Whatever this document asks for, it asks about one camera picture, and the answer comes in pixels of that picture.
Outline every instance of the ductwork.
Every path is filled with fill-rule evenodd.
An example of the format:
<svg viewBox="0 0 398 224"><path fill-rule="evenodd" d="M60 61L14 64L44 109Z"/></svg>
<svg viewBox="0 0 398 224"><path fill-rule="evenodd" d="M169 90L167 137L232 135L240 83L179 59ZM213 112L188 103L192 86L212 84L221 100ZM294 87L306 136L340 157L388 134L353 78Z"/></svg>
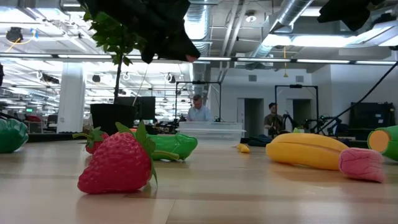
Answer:
<svg viewBox="0 0 398 224"><path fill-rule="evenodd" d="M266 57L274 47L267 45L264 41L271 32L292 32L293 23L300 17L304 10L309 7L313 0L284 0L280 10L267 17L263 28L263 40L250 57ZM249 63L245 66L248 70L265 68L261 63Z"/></svg>
<svg viewBox="0 0 398 224"><path fill-rule="evenodd" d="M210 7L206 5L191 5L185 16L185 30L191 40L206 40L210 29ZM209 53L209 44L195 43L196 48L200 51L202 56ZM193 80L205 81L209 79L210 69L207 69L207 64L194 63L193 64ZM194 86L193 92L195 95L203 95L203 88L205 86Z"/></svg>

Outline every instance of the computer monitor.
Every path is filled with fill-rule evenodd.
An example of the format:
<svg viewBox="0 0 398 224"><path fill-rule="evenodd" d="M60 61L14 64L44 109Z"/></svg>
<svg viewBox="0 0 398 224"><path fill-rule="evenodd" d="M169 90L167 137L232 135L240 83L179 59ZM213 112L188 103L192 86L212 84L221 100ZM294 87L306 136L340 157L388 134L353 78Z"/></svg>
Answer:
<svg viewBox="0 0 398 224"><path fill-rule="evenodd" d="M136 97L122 96L115 99L115 103L119 105L131 106ZM134 106L137 107L136 119L154 119L155 118L156 97L154 96L139 96L137 97Z"/></svg>

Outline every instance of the ceiling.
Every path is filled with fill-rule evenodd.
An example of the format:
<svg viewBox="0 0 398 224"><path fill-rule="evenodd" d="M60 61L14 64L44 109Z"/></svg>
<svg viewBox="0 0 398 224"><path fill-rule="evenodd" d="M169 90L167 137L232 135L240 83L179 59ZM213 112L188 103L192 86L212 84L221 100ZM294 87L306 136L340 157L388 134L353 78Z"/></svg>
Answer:
<svg viewBox="0 0 398 224"><path fill-rule="evenodd" d="M81 18L83 13L78 7L72 6L75 0L62 1L63 6L68 7L54 8L16 8L6 7L5 3L0 3L0 52L21 53L21 54L104 54L101 48L96 47L95 41L91 38L94 34L89 30L90 25ZM203 4L204 1L191 1L193 5ZM205 1L211 12L209 21L209 34L204 40L210 45L208 55L220 56L223 48L224 38L227 34L228 22L235 19L234 26L240 16L242 4L239 5L235 18L231 18L231 11L234 8L233 0L213 0ZM312 27L318 10L327 1L316 0L302 14L295 23L293 34L303 35L324 32L328 34L328 25ZM249 1L246 12L253 11L256 20L247 22L243 19L236 41L233 44L231 55L237 53L249 55L262 43L264 37L264 21L269 15L278 12L282 1ZM385 6L393 5L393 1L386 1ZM10 27L21 27L24 40L22 44L13 45L6 39L6 33ZM388 47L378 47L370 45L367 47L356 48L336 48L336 47L311 47L289 45L285 48L275 46L270 51L273 57L287 58L317 58L317 59L372 59L382 60L391 55ZM54 60L9 60L0 58L4 65L4 84L6 86L25 86L24 88L3 88L0 91L0 100L8 105L26 105L29 101L38 101L45 105L51 103L53 110L57 109L59 100L60 85L47 83L41 80L43 74L49 75L62 81L61 61ZM284 68L283 63L274 63L268 69L275 71ZM289 64L288 69L307 69L311 72L314 67L311 64ZM116 79L116 69L111 62L84 62L84 71L87 74L86 107L87 111L92 102L108 102L113 100L113 86ZM192 72L192 64L187 63L145 63L135 62L133 65L122 66L121 88L125 89L128 96L156 96L159 101L159 108L162 107L163 114L169 116L174 112L175 84L169 83L165 78L168 74L173 75L177 81L192 81L195 79ZM101 77L100 82L92 80L93 75ZM186 113L189 108L189 96L193 94L191 85L185 86L188 91L182 91L179 96L178 108L183 108L179 112ZM53 110L43 110L43 114L53 113Z"/></svg>

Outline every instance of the wooden table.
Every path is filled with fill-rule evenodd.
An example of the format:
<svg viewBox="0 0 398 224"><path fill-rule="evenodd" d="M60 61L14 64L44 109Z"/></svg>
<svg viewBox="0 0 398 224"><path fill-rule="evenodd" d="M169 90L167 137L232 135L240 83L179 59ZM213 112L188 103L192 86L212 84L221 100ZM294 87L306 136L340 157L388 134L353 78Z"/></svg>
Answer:
<svg viewBox="0 0 398 224"><path fill-rule="evenodd" d="M156 162L158 188L85 195L76 183L89 157L78 142L0 155L1 224L398 223L398 164L376 184L276 164L260 147L199 147L186 162Z"/></svg>

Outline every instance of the black cable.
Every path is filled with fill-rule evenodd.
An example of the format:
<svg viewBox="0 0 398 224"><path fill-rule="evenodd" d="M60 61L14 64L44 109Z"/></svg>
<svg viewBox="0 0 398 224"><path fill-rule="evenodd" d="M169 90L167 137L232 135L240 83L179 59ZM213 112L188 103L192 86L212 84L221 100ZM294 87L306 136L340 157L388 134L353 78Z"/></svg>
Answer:
<svg viewBox="0 0 398 224"><path fill-rule="evenodd" d="M368 97L373 90L383 81L383 79L385 79L387 77L388 74L391 73L391 71L398 65L398 62L396 62L380 79L379 81L368 91L367 94L365 94L358 102L354 103L353 105L351 105L349 108L347 108L346 110L344 110L343 112L341 112L339 115L335 116L333 119L331 119L329 122L327 122L327 124L325 124L322 128L320 128L316 134L319 134L322 130L324 130L329 124L331 124L332 122L334 122L338 117L340 117L341 115L345 114L347 111L349 111L351 108L353 108L354 106L358 105L359 103L361 103L363 100L365 100L366 97Z"/></svg>

